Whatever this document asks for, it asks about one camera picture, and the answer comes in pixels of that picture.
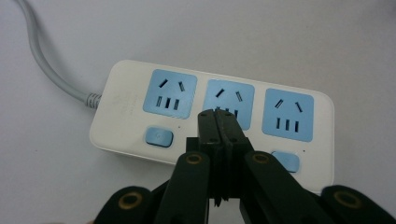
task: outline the power strip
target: power strip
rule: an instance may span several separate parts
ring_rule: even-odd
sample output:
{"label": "power strip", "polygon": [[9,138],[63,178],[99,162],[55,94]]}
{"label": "power strip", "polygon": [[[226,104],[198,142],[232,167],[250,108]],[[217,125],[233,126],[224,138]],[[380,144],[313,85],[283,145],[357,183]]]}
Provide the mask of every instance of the power strip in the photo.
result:
{"label": "power strip", "polygon": [[334,109],[317,91],[170,66],[121,61],[112,68],[90,138],[101,149],[175,164],[197,115],[235,114],[255,150],[273,153],[306,189],[333,182]]}

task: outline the brass screw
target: brass screw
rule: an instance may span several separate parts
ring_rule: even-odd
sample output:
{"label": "brass screw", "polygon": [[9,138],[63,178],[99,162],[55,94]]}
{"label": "brass screw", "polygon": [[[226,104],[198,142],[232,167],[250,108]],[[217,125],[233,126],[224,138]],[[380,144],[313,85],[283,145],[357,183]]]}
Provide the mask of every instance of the brass screw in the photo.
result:
{"label": "brass screw", "polygon": [[143,201],[143,196],[136,192],[129,192],[124,194],[120,199],[119,199],[119,207],[123,210],[129,210],[136,208],[139,204],[141,204]]}
{"label": "brass screw", "polygon": [[196,164],[201,163],[202,157],[201,157],[200,155],[198,155],[198,154],[191,154],[190,156],[188,156],[188,157],[186,158],[186,161],[187,161],[189,164],[196,165]]}
{"label": "brass screw", "polygon": [[253,160],[257,163],[261,163],[261,164],[266,164],[270,161],[270,158],[268,158],[266,155],[264,154],[254,154],[253,155]]}
{"label": "brass screw", "polygon": [[359,209],[362,207],[361,199],[359,199],[356,195],[348,191],[344,191],[344,190],[336,191],[333,196],[337,202],[339,202],[345,207],[353,208],[353,209]]}

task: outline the white surface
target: white surface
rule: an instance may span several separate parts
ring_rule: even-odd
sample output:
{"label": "white surface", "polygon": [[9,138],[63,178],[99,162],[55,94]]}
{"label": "white surface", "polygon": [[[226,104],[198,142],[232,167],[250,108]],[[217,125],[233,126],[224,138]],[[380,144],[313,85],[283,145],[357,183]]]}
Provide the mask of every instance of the white surface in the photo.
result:
{"label": "white surface", "polygon": [[[188,118],[175,119],[143,110],[151,75],[156,69],[193,75],[197,78]],[[251,121],[249,121],[249,129],[244,131],[253,148],[269,153],[284,150],[297,155],[301,165],[299,170],[292,175],[305,189],[320,193],[323,188],[332,184],[334,170],[332,100],[318,91],[240,77],[226,77],[153,63],[126,60],[118,62],[111,69],[99,108],[93,119],[90,131],[91,142],[96,147],[109,151],[175,164],[178,157],[186,152],[186,138],[198,136],[197,116],[203,111],[207,83],[210,79],[245,83],[254,87]],[[296,141],[262,132],[264,99],[266,91],[270,88],[312,96],[314,101],[312,141]],[[173,133],[173,143],[170,147],[156,147],[146,143],[144,139],[146,130],[152,126],[164,128]]]}
{"label": "white surface", "polygon": [[[30,2],[49,62],[89,91],[130,59],[326,93],[334,182],[396,217],[394,0]],[[0,85],[1,223],[85,223],[116,190],[154,189],[172,173],[91,145],[94,111],[41,73],[11,0],[0,1]],[[228,206],[212,223],[242,222]]]}

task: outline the cable strain relief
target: cable strain relief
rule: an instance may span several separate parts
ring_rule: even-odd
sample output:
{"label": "cable strain relief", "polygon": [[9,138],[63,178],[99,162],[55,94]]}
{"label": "cable strain relief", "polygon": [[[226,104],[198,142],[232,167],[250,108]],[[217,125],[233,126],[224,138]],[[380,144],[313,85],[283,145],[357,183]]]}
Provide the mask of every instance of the cable strain relief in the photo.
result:
{"label": "cable strain relief", "polygon": [[97,109],[101,98],[102,98],[101,94],[90,93],[88,94],[87,99],[85,100],[85,106],[92,109]]}

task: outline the gray background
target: gray background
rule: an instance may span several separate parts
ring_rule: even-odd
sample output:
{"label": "gray background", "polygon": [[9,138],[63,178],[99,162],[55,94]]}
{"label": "gray background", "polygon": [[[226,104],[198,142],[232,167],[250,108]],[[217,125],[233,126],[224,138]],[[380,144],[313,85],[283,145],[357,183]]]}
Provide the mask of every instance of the gray background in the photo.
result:
{"label": "gray background", "polygon": [[[29,2],[49,63],[86,91],[102,92],[111,67],[130,59],[326,93],[334,184],[396,217],[396,1]],[[172,166],[92,146],[93,115],[43,75],[21,9],[1,1],[1,223],[86,223],[116,190],[169,178]],[[241,223],[237,207],[211,209],[210,221]]]}

